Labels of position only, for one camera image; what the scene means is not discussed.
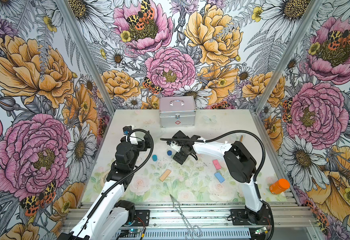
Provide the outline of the natural wood block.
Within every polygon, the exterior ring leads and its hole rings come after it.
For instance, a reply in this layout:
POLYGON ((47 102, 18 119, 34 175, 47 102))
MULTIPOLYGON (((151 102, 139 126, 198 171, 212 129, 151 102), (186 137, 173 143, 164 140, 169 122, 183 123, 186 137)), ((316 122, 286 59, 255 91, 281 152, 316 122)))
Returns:
POLYGON ((164 182, 166 180, 166 178, 171 174, 171 170, 167 169, 165 170, 165 172, 161 175, 161 177, 159 178, 159 180, 161 182, 164 182))

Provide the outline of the pink rectangular block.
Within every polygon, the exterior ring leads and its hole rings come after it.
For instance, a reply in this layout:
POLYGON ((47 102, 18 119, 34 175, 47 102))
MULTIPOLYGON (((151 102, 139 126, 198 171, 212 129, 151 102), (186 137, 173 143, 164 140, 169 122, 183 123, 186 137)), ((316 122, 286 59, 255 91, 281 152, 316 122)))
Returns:
POLYGON ((213 160, 212 163, 217 171, 222 168, 220 163, 219 163, 219 160, 213 160))

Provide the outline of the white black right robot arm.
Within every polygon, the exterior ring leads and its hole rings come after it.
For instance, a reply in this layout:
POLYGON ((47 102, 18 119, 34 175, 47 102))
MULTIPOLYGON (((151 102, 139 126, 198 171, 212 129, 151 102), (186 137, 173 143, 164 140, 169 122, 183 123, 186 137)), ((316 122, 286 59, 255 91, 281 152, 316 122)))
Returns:
POLYGON ((181 165, 189 156, 196 159, 198 154, 223 159, 231 177, 241 184, 245 199, 241 219, 254 225, 271 214, 270 208, 262 200, 257 184, 257 177, 265 164, 266 150, 262 140, 256 134, 246 130, 234 130, 214 139, 206 140, 197 135, 188 137, 182 131, 178 131, 172 138, 161 138, 160 140, 167 142, 167 145, 176 151, 173 159, 181 165), (246 134, 257 140, 262 154, 259 164, 242 142, 218 142, 218 140, 236 133, 246 134))

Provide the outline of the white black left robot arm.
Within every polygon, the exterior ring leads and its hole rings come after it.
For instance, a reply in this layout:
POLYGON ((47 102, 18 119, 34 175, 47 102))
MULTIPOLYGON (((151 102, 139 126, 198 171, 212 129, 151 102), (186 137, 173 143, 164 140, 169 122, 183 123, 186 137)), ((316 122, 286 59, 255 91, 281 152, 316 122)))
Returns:
POLYGON ((135 204, 121 197, 134 174, 150 160, 154 140, 143 129, 125 126, 123 131, 101 193, 72 230, 58 236, 59 240, 110 240, 123 225, 134 221, 135 204))

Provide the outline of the blue rectangular block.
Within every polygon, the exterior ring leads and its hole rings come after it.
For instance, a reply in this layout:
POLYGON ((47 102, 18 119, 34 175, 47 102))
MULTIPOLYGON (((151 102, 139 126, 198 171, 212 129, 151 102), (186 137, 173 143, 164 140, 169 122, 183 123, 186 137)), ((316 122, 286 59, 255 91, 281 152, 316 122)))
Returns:
POLYGON ((216 172, 214 174, 214 176, 217 178, 217 180, 220 182, 220 183, 223 183, 225 181, 225 178, 223 177, 223 175, 220 173, 220 172, 216 172))

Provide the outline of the silver aluminium case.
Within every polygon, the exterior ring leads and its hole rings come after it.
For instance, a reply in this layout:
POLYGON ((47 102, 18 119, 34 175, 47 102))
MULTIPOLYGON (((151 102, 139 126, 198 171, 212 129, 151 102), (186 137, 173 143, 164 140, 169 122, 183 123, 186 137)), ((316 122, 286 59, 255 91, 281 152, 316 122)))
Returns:
POLYGON ((162 128, 195 125, 196 106, 191 96, 160 98, 160 125, 162 128))

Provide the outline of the left green circuit board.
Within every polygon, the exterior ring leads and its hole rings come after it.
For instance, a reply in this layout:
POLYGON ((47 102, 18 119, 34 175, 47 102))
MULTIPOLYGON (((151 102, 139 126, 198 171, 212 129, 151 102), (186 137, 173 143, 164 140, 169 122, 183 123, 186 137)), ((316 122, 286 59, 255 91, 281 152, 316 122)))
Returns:
POLYGON ((145 236, 146 231, 142 230, 142 229, 129 229, 129 230, 122 230, 118 236, 119 238, 136 238, 136 237, 140 237, 143 238, 145 236))

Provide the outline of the green circuit board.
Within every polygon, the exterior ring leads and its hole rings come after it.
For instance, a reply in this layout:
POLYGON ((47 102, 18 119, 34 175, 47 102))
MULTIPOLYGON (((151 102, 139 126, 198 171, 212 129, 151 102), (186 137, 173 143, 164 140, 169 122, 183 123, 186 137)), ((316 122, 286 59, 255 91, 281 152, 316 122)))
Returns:
POLYGON ((140 237, 143 238, 145 236, 146 231, 142 230, 142 229, 129 229, 129 230, 122 230, 118 236, 119 238, 136 238, 136 237, 140 237))
POLYGON ((261 234, 267 234, 268 233, 268 228, 267 227, 262 227, 260 229, 257 229, 254 234, 261 235, 261 234))

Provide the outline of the orange plastic bottle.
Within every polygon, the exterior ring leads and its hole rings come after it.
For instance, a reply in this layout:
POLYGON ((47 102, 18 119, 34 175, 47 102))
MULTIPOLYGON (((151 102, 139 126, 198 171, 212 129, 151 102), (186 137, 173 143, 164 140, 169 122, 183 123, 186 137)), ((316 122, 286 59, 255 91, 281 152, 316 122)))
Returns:
POLYGON ((269 187, 269 191, 274 195, 278 195, 285 192, 289 188, 290 188, 290 183, 288 180, 279 179, 269 187))

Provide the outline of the right green circuit board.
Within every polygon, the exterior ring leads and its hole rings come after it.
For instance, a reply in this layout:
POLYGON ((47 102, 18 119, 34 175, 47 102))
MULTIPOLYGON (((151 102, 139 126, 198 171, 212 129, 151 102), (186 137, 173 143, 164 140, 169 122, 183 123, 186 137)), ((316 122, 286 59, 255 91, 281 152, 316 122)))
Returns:
POLYGON ((268 228, 267 227, 262 227, 260 229, 257 229, 254 234, 261 235, 261 234, 267 234, 268 233, 268 228))

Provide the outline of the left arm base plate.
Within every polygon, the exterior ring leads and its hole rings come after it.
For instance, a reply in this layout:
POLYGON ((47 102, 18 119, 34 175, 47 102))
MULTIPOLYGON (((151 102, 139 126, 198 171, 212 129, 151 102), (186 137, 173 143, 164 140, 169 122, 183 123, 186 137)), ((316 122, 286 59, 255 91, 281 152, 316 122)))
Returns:
POLYGON ((131 226, 133 227, 148 227, 150 223, 150 210, 136 210, 135 219, 133 220, 131 226))

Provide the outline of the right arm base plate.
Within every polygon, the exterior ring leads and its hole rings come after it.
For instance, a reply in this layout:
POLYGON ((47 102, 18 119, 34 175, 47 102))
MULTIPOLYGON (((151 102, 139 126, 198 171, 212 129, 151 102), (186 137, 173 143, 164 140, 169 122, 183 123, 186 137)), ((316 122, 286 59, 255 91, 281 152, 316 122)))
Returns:
POLYGON ((254 212, 248 209, 231 209, 227 217, 234 226, 265 225, 271 226, 273 219, 268 209, 254 212))

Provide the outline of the aluminium rail frame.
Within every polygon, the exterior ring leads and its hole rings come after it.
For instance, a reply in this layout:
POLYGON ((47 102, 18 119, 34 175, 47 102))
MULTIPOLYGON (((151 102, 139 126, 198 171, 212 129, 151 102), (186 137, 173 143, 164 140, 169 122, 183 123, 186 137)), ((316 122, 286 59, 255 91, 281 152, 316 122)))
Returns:
MULTIPOLYGON (((290 202, 270 202, 276 228, 304 228, 316 227, 318 224, 308 207, 298 206, 290 202)), ((78 209, 69 211, 61 228, 64 233, 69 232, 85 215, 89 204, 84 204, 78 209)), ((232 209, 241 209, 243 203, 225 204, 181 204, 180 208, 186 219, 194 226, 200 228, 227 228, 232 222, 227 218, 232 209)), ((140 203, 136 204, 137 210, 149 210, 149 229, 154 228, 185 228, 180 214, 172 203, 140 203)))

